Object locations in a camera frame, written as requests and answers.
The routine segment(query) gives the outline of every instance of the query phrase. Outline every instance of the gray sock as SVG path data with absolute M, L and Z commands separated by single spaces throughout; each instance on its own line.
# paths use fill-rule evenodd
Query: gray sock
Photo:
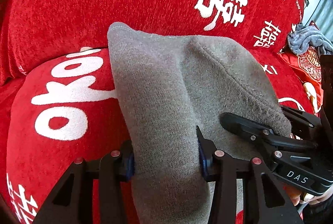
M 164 37 L 114 23 L 108 31 L 119 105 L 132 139 L 134 204 L 141 223 L 207 223 L 213 184 L 199 166 L 195 126 L 218 149 L 249 160 L 254 148 L 224 130 L 231 112 L 291 132 L 253 56 L 225 37 Z M 242 209 L 241 185 L 237 211 Z

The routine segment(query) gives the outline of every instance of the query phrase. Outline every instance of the red pillow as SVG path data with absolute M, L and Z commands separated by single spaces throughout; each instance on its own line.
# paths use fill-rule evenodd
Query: red pillow
M 225 36 L 247 49 L 278 52 L 302 15 L 303 0 L 10 0 L 0 85 L 81 47 L 107 47 L 115 21 L 161 35 Z
M 107 48 L 69 54 L 32 70 L 17 93 L 7 143 L 13 210 L 31 224 L 76 157 L 98 159 L 129 139 Z M 139 223 L 130 184 L 122 186 L 130 223 Z M 97 189 L 94 211 L 98 212 Z M 94 214 L 94 223 L 98 223 Z
M 274 53 L 262 50 L 250 52 L 267 74 L 281 104 L 313 113 L 302 83 L 285 61 Z

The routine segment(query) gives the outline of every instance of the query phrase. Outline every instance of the hand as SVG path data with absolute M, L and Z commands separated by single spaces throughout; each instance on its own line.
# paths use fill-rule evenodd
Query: hand
M 289 186 L 289 185 L 284 185 L 284 190 L 287 192 L 287 195 L 291 199 L 292 203 L 294 206 L 299 204 L 300 201 L 300 196 L 302 194 L 302 191 L 298 190 L 295 187 Z M 306 200 L 305 202 L 309 202 L 310 205 L 315 205 L 318 204 L 322 201 L 325 201 L 329 199 L 333 194 L 333 186 L 331 186 L 323 195 L 320 197 L 313 197 L 310 200 Z

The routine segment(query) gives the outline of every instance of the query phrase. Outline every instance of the black plastic bracket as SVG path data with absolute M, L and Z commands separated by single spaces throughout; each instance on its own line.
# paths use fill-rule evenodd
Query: black plastic bracket
M 39 209 L 33 224 L 92 224 L 93 180 L 99 179 L 101 223 L 126 224 L 120 182 L 134 175 L 131 141 L 101 159 L 77 158 L 65 171 Z
M 287 111 L 291 124 L 296 124 L 294 128 L 302 130 L 299 135 L 312 140 L 277 136 L 271 128 L 232 113 L 223 114 L 220 122 L 224 129 L 254 144 L 265 164 L 280 181 L 320 196 L 333 184 L 332 153 L 325 153 L 319 147 L 315 142 L 319 135 L 312 131 L 321 129 L 320 121 L 312 114 L 283 109 Z
M 196 128 L 199 159 L 206 182 L 215 181 L 208 224 L 235 224 L 236 179 L 243 179 L 244 224 L 302 224 L 296 208 L 265 163 L 235 159 L 217 150 Z

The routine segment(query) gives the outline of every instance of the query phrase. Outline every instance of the red packaging bag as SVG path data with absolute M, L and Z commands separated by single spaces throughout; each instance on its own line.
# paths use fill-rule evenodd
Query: red packaging bag
M 289 49 L 284 53 L 278 53 L 295 72 L 302 83 L 311 83 L 317 94 L 318 109 L 323 104 L 324 91 L 321 88 L 321 67 L 319 55 L 315 47 L 309 46 L 307 51 L 301 55 L 293 54 Z

